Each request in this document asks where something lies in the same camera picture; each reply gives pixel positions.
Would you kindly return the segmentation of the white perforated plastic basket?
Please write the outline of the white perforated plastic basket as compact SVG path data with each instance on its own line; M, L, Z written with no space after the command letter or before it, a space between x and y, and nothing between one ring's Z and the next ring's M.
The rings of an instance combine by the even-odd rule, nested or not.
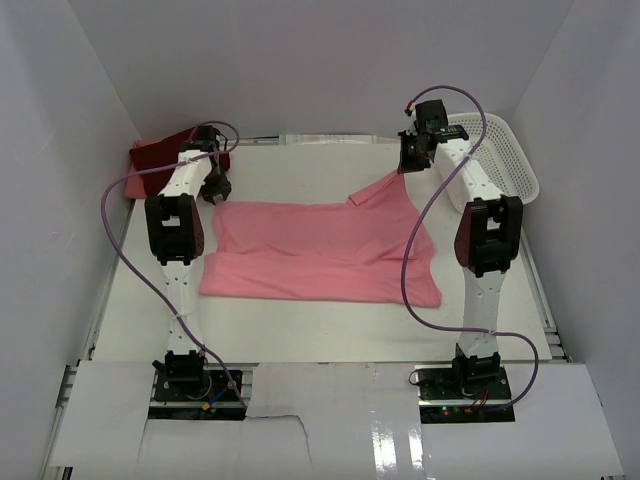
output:
M487 132L485 139L474 154L489 179L504 194L517 195L523 204L533 202L539 195L537 177L508 123L501 117L486 113ZM482 133L479 113L467 112L448 115L449 124L460 125L469 134L474 144ZM462 213L464 206L460 194L454 194L453 186L447 193L454 207Z

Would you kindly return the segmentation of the pink t shirt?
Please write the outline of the pink t shirt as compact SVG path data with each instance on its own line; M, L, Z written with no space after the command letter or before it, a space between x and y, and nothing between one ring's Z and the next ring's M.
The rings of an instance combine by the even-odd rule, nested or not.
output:
M395 172L343 203L226 202L213 215L217 248L205 258L199 292L437 308L435 246L415 226L418 216Z

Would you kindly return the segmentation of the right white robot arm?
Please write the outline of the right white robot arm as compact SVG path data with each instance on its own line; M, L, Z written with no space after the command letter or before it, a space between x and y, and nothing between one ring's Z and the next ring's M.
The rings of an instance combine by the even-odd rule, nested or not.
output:
M461 397L472 399L498 380L500 355L495 336L499 296L517 257L523 204L504 194L474 158L464 127L451 124L444 103L430 100L405 110L412 126L399 134L398 171L432 165L447 182L446 191L461 220L454 253L464 274L462 331L447 378Z

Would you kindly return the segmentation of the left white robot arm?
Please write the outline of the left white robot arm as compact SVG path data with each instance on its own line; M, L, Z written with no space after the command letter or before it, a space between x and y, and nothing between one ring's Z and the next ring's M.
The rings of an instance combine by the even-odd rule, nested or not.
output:
M226 177L227 137L213 123L196 126L146 145L137 168L154 168L143 181L150 251L164 278L171 304L167 353L155 364L166 386L190 400L212 390L204 342L198 338L194 263L203 255L205 235L197 198L215 204L231 192Z

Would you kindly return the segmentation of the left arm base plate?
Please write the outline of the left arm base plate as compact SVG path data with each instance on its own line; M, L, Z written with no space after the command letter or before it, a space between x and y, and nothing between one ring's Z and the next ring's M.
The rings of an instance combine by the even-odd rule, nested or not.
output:
M252 390L253 368L223 368L194 350L169 352L153 362L151 420L242 421Z

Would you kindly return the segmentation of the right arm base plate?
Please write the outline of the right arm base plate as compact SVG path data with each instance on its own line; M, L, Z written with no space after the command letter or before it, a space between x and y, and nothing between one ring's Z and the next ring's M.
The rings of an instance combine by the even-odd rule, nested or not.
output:
M503 367L493 380L460 386L450 367L416 368L408 382L417 388L423 425L512 423L516 420Z

